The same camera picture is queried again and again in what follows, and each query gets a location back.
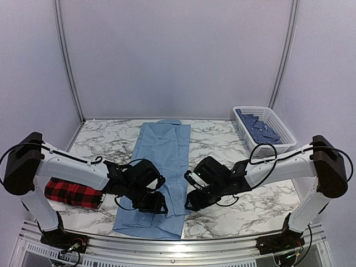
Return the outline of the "light blue long sleeve shirt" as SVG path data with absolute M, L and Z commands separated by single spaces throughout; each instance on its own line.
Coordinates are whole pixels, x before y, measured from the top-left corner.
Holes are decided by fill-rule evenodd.
M 122 197 L 113 231 L 145 239 L 179 240 L 189 211 L 184 205 L 189 168 L 190 125 L 180 120 L 161 120 L 142 124 L 131 159 L 150 160 L 166 179 L 159 189 L 164 195 L 167 214 L 142 213 Z

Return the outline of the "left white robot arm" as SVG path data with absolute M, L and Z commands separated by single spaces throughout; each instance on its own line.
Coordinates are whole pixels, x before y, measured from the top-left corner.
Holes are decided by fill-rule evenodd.
M 42 134 L 33 132 L 1 156 L 5 173 L 3 188 L 17 196 L 37 220 L 42 236 L 59 248 L 70 243 L 61 216 L 40 192 L 39 177 L 55 178 L 88 186 L 117 197 L 126 197 L 139 212 L 167 214 L 168 207 L 159 188 L 165 183 L 155 165 L 147 159 L 135 164 L 119 165 L 99 156 L 95 160 L 73 156 L 48 142 Z

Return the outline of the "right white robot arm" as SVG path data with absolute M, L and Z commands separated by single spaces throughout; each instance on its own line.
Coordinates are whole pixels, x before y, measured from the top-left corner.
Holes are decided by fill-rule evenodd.
M 301 237 L 308 224 L 333 200 L 348 191 L 352 174 L 345 163 L 353 164 L 350 156 L 334 147 L 324 136 L 299 149 L 260 160 L 252 157 L 238 161 L 231 169 L 208 156 L 193 171 L 184 174 L 194 187 L 188 193 L 185 209 L 200 211 L 217 204 L 222 197 L 253 191 L 263 185 L 294 179 L 313 179 L 311 189 L 299 206 L 284 220 L 276 245 L 287 249 Z

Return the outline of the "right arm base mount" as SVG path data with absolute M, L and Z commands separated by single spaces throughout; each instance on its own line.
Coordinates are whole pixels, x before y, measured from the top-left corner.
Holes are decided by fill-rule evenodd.
M 304 244 L 304 238 L 299 235 L 275 234 L 261 236 L 256 240 L 256 248 L 259 250 L 261 255 L 300 248 Z

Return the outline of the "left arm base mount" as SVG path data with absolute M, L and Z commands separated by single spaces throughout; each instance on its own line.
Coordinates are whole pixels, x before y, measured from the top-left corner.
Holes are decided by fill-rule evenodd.
M 66 232 L 64 235 L 60 234 L 46 234 L 42 235 L 40 242 L 65 250 L 69 252 L 69 248 L 73 248 L 72 251 L 85 253 L 88 246 L 89 238 L 87 235 L 82 235 L 78 233 Z

